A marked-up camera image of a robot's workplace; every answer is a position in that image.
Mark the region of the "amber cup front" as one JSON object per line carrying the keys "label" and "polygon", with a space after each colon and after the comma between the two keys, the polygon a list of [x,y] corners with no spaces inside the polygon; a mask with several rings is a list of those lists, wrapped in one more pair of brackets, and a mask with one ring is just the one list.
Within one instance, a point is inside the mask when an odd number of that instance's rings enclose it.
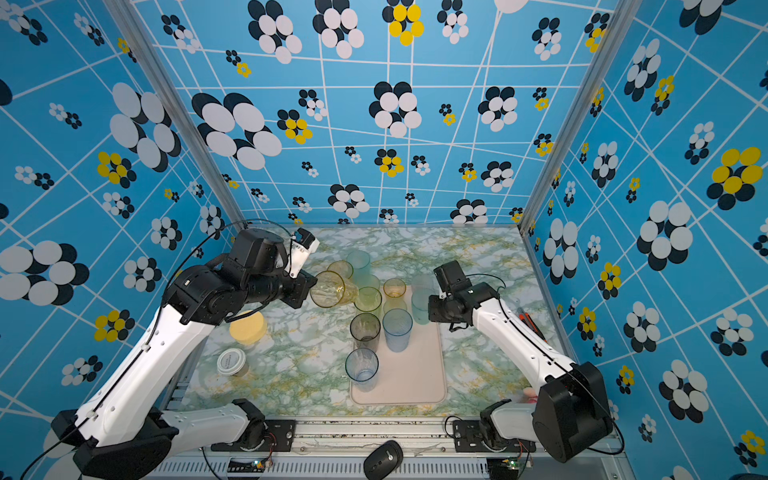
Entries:
{"label": "amber cup front", "polygon": [[358,287],[334,271],[320,272],[316,279],[317,283],[310,289],[310,297],[320,308],[351,304],[358,298]]}

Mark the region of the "blue-grey translucent cup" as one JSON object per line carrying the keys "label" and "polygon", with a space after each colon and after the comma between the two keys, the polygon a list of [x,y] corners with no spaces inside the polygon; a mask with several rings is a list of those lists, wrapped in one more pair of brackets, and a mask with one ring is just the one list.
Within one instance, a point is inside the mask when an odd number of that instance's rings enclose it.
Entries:
{"label": "blue-grey translucent cup", "polygon": [[413,319],[411,314],[401,308],[391,309],[382,320],[387,347],[394,353],[403,352],[409,344]]}

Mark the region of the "small amber cup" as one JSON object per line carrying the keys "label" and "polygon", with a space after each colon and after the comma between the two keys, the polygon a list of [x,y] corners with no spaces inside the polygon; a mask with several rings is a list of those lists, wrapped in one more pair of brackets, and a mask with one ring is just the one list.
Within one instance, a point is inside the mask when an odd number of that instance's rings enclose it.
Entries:
{"label": "small amber cup", "polygon": [[383,292],[388,300],[402,299],[406,291],[406,282],[401,278],[390,278],[383,284]]}

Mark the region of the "dark smoky cup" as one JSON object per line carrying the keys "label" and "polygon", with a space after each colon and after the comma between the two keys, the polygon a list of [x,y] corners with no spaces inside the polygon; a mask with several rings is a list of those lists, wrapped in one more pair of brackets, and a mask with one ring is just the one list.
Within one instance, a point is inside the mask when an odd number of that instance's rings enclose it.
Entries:
{"label": "dark smoky cup", "polygon": [[379,346],[381,322],[373,313],[360,313],[350,322],[350,334],[356,348],[367,348],[376,352]]}

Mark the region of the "grey-blue clear cup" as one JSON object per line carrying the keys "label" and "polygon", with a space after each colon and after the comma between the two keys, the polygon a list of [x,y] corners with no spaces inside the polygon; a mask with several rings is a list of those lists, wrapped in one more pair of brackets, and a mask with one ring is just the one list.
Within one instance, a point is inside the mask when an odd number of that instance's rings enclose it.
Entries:
{"label": "grey-blue clear cup", "polygon": [[352,383],[360,389],[372,388],[379,371],[378,356],[369,348],[357,348],[348,354],[345,371]]}

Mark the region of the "green translucent cup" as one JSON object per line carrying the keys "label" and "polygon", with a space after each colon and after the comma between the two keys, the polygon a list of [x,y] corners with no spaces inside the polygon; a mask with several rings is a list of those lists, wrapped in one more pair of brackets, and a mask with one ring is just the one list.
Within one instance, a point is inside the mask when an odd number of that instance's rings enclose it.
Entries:
{"label": "green translucent cup", "polygon": [[383,304],[382,293],[371,286],[360,287],[353,304],[358,312],[379,315]]}

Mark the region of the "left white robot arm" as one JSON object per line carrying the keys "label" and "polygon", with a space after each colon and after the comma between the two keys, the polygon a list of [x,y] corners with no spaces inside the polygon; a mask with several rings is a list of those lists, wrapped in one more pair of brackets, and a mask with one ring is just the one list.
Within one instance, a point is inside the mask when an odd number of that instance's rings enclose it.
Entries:
{"label": "left white robot arm", "polygon": [[281,301],[300,308],[317,282],[303,266],[318,246],[304,228],[287,240],[244,229],[229,252],[184,269],[164,291],[150,329],[104,386],[52,421],[56,437],[72,446],[80,474],[142,479],[182,452],[214,444],[260,446],[266,420],[249,400],[190,414],[161,411],[155,402],[216,327],[241,319],[244,305]]}

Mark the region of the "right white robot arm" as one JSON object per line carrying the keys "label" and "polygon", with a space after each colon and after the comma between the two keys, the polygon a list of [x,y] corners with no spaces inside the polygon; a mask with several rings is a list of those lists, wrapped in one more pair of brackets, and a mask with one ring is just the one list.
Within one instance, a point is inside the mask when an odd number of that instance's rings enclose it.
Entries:
{"label": "right white robot arm", "polygon": [[463,323],[492,340],[534,390],[536,404],[530,413],[516,411],[508,400],[481,412],[479,429],[490,449],[499,450],[513,439],[532,441],[564,463],[613,432],[597,367],[577,364],[550,346],[488,284],[432,295],[428,314],[432,322]]}

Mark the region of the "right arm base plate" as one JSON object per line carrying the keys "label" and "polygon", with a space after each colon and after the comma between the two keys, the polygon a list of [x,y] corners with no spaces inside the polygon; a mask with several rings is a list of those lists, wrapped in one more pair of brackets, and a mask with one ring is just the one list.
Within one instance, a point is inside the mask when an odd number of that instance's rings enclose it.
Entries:
{"label": "right arm base plate", "polygon": [[453,419],[449,422],[448,433],[453,438],[457,453],[511,453],[513,455],[535,453],[536,444],[529,440],[500,439],[494,444],[485,440],[479,420]]}

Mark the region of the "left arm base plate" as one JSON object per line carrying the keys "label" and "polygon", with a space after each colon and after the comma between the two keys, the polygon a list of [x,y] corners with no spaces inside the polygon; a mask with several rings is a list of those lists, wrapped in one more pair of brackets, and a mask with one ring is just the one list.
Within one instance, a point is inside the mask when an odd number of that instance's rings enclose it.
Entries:
{"label": "left arm base plate", "polygon": [[295,419],[267,419],[259,436],[245,435],[234,443],[216,443],[214,452],[290,452],[296,436]]}

